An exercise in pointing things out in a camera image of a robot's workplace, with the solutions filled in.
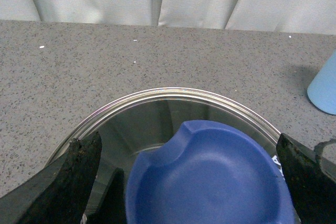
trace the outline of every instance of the gray speckled countertop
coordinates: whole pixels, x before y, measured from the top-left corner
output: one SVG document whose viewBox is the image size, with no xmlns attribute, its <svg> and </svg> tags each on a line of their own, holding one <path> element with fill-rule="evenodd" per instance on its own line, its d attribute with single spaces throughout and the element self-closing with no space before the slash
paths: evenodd
<svg viewBox="0 0 336 224">
<path fill-rule="evenodd" d="M 1 21 L 0 196 L 41 170 L 91 112 L 155 87 L 212 91 L 310 148 L 328 141 L 336 116 L 306 88 L 335 48 L 328 35 Z"/>
</svg>

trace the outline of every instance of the light blue bottle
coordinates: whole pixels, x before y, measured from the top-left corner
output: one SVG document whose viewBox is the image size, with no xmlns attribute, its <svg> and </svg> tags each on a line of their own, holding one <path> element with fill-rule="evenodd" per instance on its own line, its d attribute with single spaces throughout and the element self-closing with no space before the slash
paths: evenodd
<svg viewBox="0 0 336 224">
<path fill-rule="evenodd" d="M 310 101 L 316 107 L 336 115 L 336 51 L 315 76 L 307 93 Z"/>
</svg>

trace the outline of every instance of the stainless steel bowl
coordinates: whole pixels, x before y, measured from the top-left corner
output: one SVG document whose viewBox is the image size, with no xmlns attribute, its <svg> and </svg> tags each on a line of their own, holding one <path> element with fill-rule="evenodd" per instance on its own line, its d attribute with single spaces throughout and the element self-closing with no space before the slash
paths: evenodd
<svg viewBox="0 0 336 224">
<path fill-rule="evenodd" d="M 48 163 L 62 155 L 73 138 L 99 131 L 101 161 L 86 214 L 96 212 L 116 167 L 126 179 L 140 151 L 166 143 L 188 120 L 212 120 L 246 133 L 276 162 L 280 132 L 247 107 L 211 92 L 189 88 L 158 88 L 141 91 L 100 108 L 83 122 L 54 151 Z"/>
</svg>

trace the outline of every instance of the blue plastic bowl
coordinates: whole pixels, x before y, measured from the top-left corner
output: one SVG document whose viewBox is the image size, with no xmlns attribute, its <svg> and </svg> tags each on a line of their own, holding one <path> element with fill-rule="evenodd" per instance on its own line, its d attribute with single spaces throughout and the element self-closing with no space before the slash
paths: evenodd
<svg viewBox="0 0 336 224">
<path fill-rule="evenodd" d="M 294 223 L 287 185 L 266 151 L 233 127 L 201 120 L 138 155 L 126 214 L 128 224 Z"/>
</svg>

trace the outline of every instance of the white label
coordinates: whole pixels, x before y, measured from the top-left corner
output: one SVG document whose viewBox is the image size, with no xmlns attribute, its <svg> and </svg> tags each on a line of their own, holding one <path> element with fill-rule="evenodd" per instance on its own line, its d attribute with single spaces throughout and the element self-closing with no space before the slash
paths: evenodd
<svg viewBox="0 0 336 224">
<path fill-rule="evenodd" d="M 283 173 L 282 173 L 282 167 L 281 167 L 280 162 L 278 161 L 278 157 L 277 157 L 277 155 L 273 156 L 272 160 L 273 160 L 273 162 L 278 166 L 278 169 L 279 169 L 279 171 L 281 172 L 281 174 L 282 174 L 282 176 L 283 176 Z"/>
</svg>

